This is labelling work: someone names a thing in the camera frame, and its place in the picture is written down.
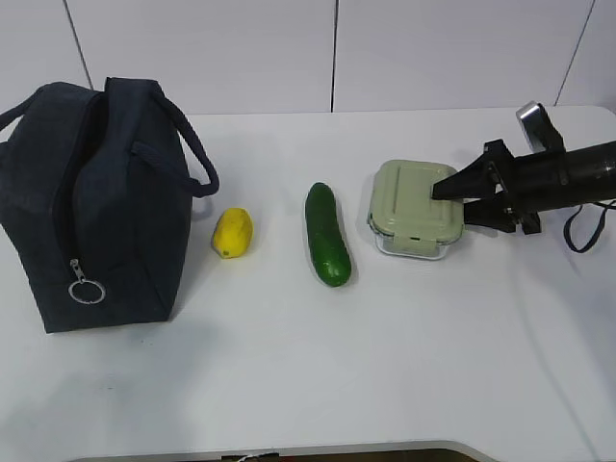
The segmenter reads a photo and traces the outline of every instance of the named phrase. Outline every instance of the food container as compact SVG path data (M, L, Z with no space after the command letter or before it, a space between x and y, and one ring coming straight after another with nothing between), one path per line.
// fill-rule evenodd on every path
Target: food container
M368 224L384 253L438 260L464 229L464 204L432 200L432 186L453 167L431 162L389 161L374 176Z

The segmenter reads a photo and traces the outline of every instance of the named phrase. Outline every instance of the lemon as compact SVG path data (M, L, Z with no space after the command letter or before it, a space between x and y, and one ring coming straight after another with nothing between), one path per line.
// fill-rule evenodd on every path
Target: lemon
M252 240L252 219L245 209L231 208L218 219L212 247L220 258L235 258L245 254Z

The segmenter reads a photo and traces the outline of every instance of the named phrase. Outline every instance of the black cable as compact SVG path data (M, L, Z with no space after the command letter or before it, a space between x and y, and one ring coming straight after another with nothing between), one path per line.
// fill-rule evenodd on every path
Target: black cable
M609 212L610 210L616 210L616 207L614 207L615 203L616 203L616 200L612 200L609 204L603 204L601 202L592 203L593 205L603 208L603 211L599 218L599 223L597 223L597 228L595 229L595 232L588 240L588 243L586 243L586 245L582 248L576 247L576 245L571 240L571 225L574 222L574 219L576 219L576 217L581 212L581 209L583 208L583 205L580 205L579 208L577 209L577 212L575 212L573 215L571 215L567 219L567 221L565 221L565 225L563 226L563 229L562 229L562 234L563 234L563 237L565 238L565 243L567 243L567 246L569 246L569 248L572 249L575 253L586 253L588 250L593 248L593 246L595 246L595 244L599 240L599 237L601 236L603 229L605 228L605 216L607 215L607 212Z

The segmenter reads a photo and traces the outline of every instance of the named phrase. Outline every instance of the green cucumber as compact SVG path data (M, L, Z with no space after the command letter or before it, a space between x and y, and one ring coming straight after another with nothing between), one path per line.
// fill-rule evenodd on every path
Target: green cucumber
M338 287L350 278L351 264L340 234L334 193L315 183L306 198L306 231L312 264L325 284Z

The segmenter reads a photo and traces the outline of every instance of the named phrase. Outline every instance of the dark blue bag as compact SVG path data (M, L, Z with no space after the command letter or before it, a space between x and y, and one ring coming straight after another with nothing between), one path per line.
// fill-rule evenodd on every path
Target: dark blue bag
M0 221L47 332L167 321L193 197L217 173L158 83L108 79L105 91L41 87L0 115ZM210 182L189 176L184 138Z

